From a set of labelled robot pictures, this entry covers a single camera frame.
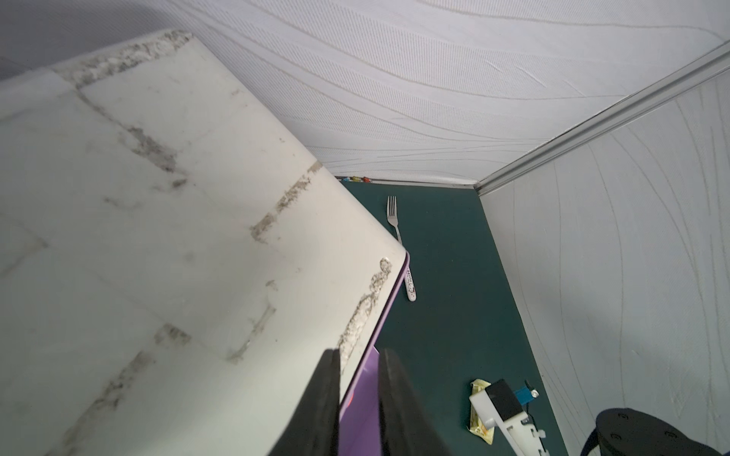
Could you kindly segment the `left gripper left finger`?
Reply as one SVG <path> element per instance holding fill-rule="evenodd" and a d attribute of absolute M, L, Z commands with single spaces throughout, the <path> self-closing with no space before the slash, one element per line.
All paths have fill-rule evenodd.
<path fill-rule="evenodd" d="M 270 455 L 337 455 L 340 351 L 323 352 L 298 406 Z"/>

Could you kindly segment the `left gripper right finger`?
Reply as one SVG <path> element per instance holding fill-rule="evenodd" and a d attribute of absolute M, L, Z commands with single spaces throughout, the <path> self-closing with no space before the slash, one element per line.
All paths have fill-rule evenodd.
<path fill-rule="evenodd" d="M 397 354 L 378 360 L 378 413 L 383 455 L 450 455 L 414 393 Z"/>

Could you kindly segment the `purple top drawer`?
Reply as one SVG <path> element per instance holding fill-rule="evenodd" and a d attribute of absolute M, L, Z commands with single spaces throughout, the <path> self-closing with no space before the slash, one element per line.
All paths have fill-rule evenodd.
<path fill-rule="evenodd" d="M 363 353 L 357 368 L 343 394 L 340 403 L 340 455 L 380 455 L 380 427 L 378 418 L 378 361 L 376 340 L 389 315 L 395 296 L 404 283 L 410 266 L 407 256 L 397 271 L 394 286 L 383 306 L 378 305 L 382 290 L 395 267 L 382 258 L 378 271 L 372 276 L 368 288 L 359 300 L 338 340 L 340 360 L 350 366 L 354 363 L 357 348 Z"/>

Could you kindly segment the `white drawer cabinet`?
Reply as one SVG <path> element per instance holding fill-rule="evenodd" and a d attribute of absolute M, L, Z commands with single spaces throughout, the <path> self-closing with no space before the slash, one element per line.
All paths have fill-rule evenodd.
<path fill-rule="evenodd" d="M 405 249 L 180 30 L 1 84 L 1 451 L 264 455 Z"/>

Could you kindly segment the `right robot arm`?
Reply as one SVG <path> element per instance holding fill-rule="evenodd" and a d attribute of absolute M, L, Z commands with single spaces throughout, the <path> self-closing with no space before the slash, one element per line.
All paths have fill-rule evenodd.
<path fill-rule="evenodd" d="M 721 456 L 653 415 L 632 408 L 609 408 L 598 414 L 581 456 L 598 450 L 614 456 Z"/>

